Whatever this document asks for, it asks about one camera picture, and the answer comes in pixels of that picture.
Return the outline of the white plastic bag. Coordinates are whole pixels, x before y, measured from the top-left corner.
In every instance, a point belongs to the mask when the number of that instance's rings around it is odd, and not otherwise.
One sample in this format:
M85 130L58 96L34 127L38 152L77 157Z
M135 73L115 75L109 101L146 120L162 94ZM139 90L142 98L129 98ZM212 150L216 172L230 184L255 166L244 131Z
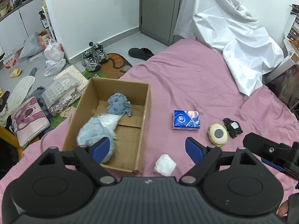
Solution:
M59 61L64 58L64 49L61 43L50 39L44 50L44 55L47 60Z

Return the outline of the black patch plush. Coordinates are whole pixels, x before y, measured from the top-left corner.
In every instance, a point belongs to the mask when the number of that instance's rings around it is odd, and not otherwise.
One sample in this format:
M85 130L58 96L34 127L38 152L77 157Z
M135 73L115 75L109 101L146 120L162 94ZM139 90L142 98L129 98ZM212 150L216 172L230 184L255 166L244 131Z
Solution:
M224 118L223 122L231 138L236 138L238 135L243 133L243 130L237 121L231 120L229 118Z

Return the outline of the pink cartoon cushion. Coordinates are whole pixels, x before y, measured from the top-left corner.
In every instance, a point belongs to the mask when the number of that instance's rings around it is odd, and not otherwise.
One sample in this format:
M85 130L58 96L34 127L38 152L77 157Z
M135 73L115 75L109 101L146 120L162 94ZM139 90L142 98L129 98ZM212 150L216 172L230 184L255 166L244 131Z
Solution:
M36 97L29 98L15 109L11 114L11 119L13 132L22 148L25 148L33 138L50 126Z

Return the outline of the clear bag white filling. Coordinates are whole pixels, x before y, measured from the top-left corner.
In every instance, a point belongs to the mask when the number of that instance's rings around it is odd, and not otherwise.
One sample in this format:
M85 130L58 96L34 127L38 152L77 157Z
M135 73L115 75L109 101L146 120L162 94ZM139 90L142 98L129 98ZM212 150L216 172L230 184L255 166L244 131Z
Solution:
M114 131L118 125L121 115L104 113L100 110L93 109L92 115L108 130Z

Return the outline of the grey fluffy plush pink ear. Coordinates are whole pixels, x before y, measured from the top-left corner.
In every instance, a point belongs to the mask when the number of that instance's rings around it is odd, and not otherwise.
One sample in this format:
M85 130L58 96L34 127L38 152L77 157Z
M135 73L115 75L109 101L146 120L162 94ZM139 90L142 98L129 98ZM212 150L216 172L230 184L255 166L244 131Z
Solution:
M117 137L114 131L108 130L99 122L99 120L95 117L91 117L79 130L76 140L79 146L86 145L91 147L104 137L107 137L110 140L110 150L101 161L102 164L105 164L110 160L115 150L115 140Z

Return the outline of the small white pack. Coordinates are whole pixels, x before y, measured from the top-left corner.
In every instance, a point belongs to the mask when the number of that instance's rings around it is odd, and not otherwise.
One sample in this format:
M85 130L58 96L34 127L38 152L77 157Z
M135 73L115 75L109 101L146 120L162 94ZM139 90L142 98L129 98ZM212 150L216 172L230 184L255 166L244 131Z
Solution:
M176 162L168 154L163 154L156 161L153 172L169 177L172 175L176 166Z

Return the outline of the grey sneaker pair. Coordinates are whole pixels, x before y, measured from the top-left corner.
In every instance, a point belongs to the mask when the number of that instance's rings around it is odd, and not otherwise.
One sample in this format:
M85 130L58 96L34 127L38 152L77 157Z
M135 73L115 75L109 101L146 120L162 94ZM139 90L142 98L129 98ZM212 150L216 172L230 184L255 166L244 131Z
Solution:
M89 72L97 71L101 68L101 64L108 61L109 57L104 50L104 46L99 43L89 42L91 47L89 51L82 54L82 65L86 67Z

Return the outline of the grey plastic bag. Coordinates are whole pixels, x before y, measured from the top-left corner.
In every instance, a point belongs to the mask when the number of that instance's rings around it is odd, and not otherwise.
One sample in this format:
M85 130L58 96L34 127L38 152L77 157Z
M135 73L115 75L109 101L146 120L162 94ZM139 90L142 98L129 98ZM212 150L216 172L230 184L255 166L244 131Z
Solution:
M23 49L19 56L20 59L32 57L32 56L40 53L43 50L43 47L41 46L41 42L38 39L38 36L39 36L39 33L34 32L24 42Z

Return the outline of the blue tissue pack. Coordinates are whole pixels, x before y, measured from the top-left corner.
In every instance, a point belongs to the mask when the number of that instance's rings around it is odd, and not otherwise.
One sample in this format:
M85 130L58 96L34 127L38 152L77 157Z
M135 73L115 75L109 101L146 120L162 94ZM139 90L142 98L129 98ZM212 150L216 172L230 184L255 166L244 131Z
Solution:
M199 130L200 116L198 111L174 110L173 111L174 130Z

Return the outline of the white draped sheet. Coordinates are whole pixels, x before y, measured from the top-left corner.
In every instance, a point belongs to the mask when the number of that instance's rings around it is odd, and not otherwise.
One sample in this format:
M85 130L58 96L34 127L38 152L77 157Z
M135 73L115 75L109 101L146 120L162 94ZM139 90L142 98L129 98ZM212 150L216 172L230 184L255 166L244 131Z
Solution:
M238 0L182 0L174 34L222 53L240 93L250 96L283 50Z

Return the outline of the yellow slipper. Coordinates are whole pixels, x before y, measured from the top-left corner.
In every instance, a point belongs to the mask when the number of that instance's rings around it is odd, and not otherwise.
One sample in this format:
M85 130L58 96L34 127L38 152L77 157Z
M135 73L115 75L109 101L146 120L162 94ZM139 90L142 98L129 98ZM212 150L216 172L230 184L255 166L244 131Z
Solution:
M15 78L18 77L22 72L22 69L14 69L11 74L10 74L10 78Z

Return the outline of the burger shaped plush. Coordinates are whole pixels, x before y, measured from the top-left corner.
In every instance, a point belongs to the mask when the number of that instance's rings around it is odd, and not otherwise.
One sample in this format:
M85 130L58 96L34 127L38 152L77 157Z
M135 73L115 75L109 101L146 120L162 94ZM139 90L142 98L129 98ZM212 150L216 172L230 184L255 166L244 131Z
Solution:
M215 123L210 125L207 133L210 142L217 147L221 147L228 142L229 134L222 124Z

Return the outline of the black slipper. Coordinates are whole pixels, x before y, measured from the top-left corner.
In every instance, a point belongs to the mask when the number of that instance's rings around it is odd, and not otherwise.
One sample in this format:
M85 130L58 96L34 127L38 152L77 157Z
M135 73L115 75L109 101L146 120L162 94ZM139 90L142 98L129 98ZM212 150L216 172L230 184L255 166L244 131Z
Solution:
M154 54L148 48L131 48L128 51L130 57L141 59L147 61L149 58L153 57Z

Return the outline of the blue denim heart plush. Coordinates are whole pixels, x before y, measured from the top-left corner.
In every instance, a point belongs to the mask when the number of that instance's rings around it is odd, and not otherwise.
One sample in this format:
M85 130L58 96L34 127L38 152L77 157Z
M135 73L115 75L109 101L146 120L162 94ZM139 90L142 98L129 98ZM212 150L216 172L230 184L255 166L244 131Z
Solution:
M132 115L131 102L121 93L115 93L107 100L107 112L115 115Z

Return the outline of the brown cardboard box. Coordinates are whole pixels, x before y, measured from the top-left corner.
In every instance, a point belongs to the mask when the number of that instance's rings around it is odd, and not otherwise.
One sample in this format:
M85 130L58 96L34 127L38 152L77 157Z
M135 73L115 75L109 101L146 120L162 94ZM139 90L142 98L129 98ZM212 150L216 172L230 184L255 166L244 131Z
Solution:
M95 77L74 112L63 151L79 143L92 145L101 136L112 140L104 168L140 174L150 111L150 85Z

